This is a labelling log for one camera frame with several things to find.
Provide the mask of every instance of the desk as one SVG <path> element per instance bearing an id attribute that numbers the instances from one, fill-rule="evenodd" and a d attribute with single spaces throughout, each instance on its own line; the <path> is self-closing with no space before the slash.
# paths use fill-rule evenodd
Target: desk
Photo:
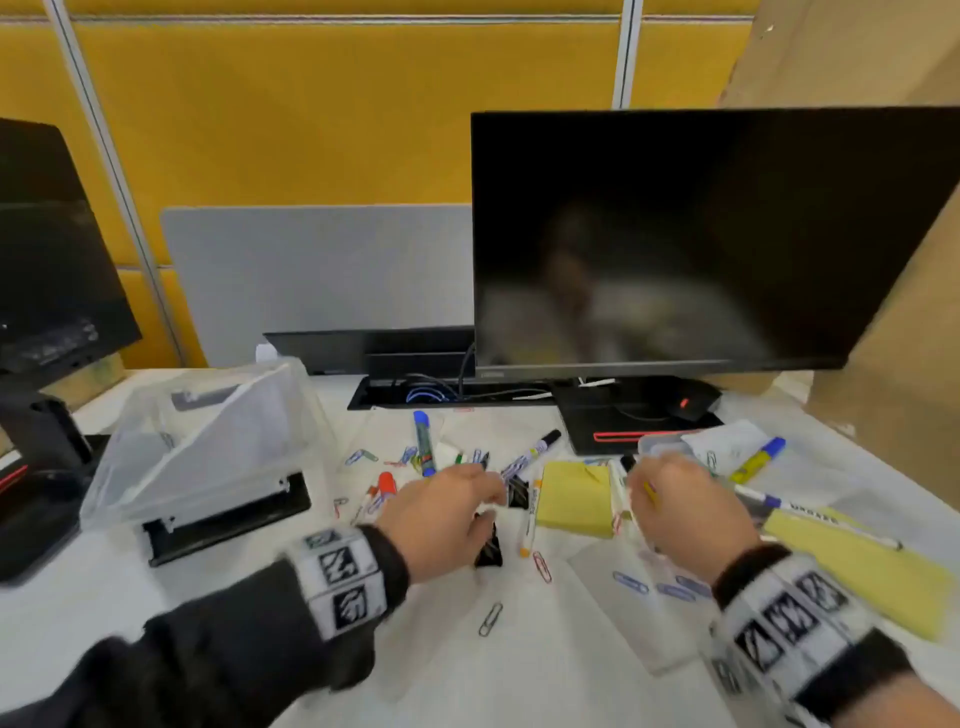
<path id="1" fill-rule="evenodd" d="M 107 429 L 133 388 L 177 373 L 136 374 L 83 407 L 76 415 L 81 429 Z M 347 411 L 358 381 L 314 379 L 341 449 L 366 416 Z M 909 546 L 960 572 L 960 514 L 905 476 L 794 404 L 727 394 L 719 414 L 726 421 L 747 416 L 861 475 L 924 525 Z M 562 427 L 552 406 L 511 408 L 510 415 L 541 432 Z M 567 454 L 561 446 L 554 456 Z M 0 459 L 0 467 L 10 459 Z M 538 530 L 537 549 L 554 576 L 546 585 L 529 560 L 514 555 L 523 514 L 502 511 L 497 523 L 507 554 L 502 570 L 465 570 L 415 588 L 378 631 L 377 667 L 367 682 L 350 692 L 308 695 L 277 725 L 733 726 L 700 664 L 659 678 L 644 671 L 565 562 L 590 539 Z M 28 584 L 0 592 L 0 711 L 50 692 L 95 641 L 109 634 L 136 639 L 149 617 L 265 566 L 291 539 L 321 525 L 312 512 L 302 513 L 158 570 L 147 567 L 129 527 L 82 534 Z M 463 594 L 470 598 L 458 598 Z M 481 639 L 476 629 L 497 600 L 503 614 Z M 960 653 L 892 624 L 886 629 L 921 675 L 960 704 Z"/>

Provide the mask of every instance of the black monitor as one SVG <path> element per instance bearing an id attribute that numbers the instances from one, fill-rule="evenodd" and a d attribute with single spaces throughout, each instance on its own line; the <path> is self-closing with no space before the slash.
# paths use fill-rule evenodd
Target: black monitor
<path id="1" fill-rule="evenodd" d="M 477 373 L 843 367 L 960 180 L 960 108 L 472 117 Z"/>
<path id="2" fill-rule="evenodd" d="M 0 384 L 38 389 L 139 338 L 60 131 L 0 119 Z"/>

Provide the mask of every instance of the sticky note pad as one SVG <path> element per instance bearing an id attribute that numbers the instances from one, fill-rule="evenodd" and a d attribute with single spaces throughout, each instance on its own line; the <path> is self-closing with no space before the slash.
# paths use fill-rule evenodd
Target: sticky note pad
<path id="1" fill-rule="evenodd" d="M 829 508 L 823 512 L 859 526 Z M 791 548 L 813 554 L 841 584 L 890 621 L 926 640 L 940 637 L 954 579 L 939 564 L 783 511 L 775 511 L 763 529 Z"/>
<path id="2" fill-rule="evenodd" d="M 613 537 L 610 470 L 577 462 L 552 462 L 543 468 L 537 525 L 572 533 Z"/>

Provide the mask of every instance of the red paper clip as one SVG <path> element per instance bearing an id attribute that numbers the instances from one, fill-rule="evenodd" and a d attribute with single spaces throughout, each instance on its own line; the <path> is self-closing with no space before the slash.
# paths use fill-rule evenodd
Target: red paper clip
<path id="1" fill-rule="evenodd" d="M 547 584 L 553 581 L 553 576 L 550 575 L 550 569 L 546 567 L 546 561 L 543 559 L 543 554 L 539 551 L 533 552 L 534 564 L 537 565 L 537 571 L 540 572 L 540 576 L 543 577 L 543 581 Z"/>

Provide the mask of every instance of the monitor base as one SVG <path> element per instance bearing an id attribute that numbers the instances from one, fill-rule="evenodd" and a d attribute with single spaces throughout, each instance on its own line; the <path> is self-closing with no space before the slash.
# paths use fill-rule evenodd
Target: monitor base
<path id="1" fill-rule="evenodd" d="M 643 435 L 721 425 L 711 412 L 689 420 L 667 411 L 664 402 L 678 381 L 683 382 L 676 377 L 639 376 L 605 387 L 555 385 L 554 401 L 573 451 L 580 456 L 636 452 L 636 441 Z"/>

